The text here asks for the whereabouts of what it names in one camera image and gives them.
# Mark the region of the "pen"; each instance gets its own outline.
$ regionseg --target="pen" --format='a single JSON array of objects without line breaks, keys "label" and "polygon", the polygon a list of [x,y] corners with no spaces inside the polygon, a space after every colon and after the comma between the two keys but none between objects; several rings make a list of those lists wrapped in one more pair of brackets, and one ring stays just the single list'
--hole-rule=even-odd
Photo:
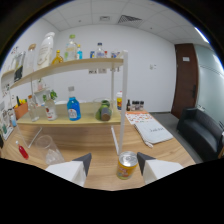
[{"label": "pen", "polygon": [[147,146],[149,146],[150,148],[153,148],[153,145],[150,144],[149,142],[145,142],[145,144],[146,144]]}]

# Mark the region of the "gray floor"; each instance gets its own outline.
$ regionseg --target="gray floor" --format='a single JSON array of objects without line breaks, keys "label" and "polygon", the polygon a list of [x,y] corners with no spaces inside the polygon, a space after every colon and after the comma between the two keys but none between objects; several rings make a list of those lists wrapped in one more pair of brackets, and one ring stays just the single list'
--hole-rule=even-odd
[{"label": "gray floor", "polygon": [[152,113],[149,112],[155,119],[157,119],[186,149],[195,163],[202,163],[202,159],[191,147],[191,145],[177,132],[176,127],[179,119],[173,116],[171,113]]}]

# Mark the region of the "clear plastic cup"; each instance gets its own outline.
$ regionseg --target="clear plastic cup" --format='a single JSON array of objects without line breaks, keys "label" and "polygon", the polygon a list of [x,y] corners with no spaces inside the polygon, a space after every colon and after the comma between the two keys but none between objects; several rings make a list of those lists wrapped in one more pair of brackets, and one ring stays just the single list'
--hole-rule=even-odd
[{"label": "clear plastic cup", "polygon": [[49,135],[43,135],[36,140],[36,147],[48,165],[65,162],[60,150]]},{"label": "clear plastic cup", "polygon": [[113,115],[113,101],[109,98],[93,100],[94,117],[98,121],[107,122]]}]

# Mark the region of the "shelf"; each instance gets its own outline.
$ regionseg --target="shelf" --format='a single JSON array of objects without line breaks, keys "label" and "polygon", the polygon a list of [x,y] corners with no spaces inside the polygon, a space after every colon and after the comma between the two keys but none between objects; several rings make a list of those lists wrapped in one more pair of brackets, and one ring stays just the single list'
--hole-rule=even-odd
[{"label": "shelf", "polygon": [[45,108],[37,107],[39,113],[39,120],[32,122],[29,112],[21,117],[17,124],[21,125],[35,125],[42,127],[88,127],[88,126],[103,126],[103,125],[120,125],[121,115],[116,108],[113,107],[113,115],[110,121],[102,122],[94,118],[93,103],[80,103],[81,119],[77,121],[70,121],[68,118],[67,105],[56,105],[58,118],[54,121],[48,121]]},{"label": "shelf", "polygon": [[39,91],[34,92],[34,94],[35,94],[35,93],[41,93],[41,92],[45,91],[45,90],[48,89],[48,88],[49,88],[49,87],[43,88],[43,89],[41,89],[41,90],[39,90]]},{"label": "shelf", "polygon": [[57,73],[70,72],[85,69],[112,69],[123,65],[123,59],[120,58],[88,58],[74,61],[67,61],[56,65],[50,65],[46,68],[39,69],[14,83],[10,88],[13,89],[22,84],[40,79]]},{"label": "shelf", "polygon": [[7,71],[7,72],[5,72],[5,73],[2,74],[2,78],[3,78],[3,77],[6,77],[6,76],[8,76],[8,75],[14,74],[14,72],[15,72],[14,69],[13,69],[13,70],[9,70],[9,71]]}]

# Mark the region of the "door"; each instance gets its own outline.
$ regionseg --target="door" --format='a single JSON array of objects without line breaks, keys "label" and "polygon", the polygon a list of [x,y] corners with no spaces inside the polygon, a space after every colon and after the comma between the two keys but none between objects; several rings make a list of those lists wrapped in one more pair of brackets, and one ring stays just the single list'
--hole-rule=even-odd
[{"label": "door", "polygon": [[178,119],[185,107],[195,107],[198,92],[198,62],[193,44],[176,44],[177,77],[171,114]]}]

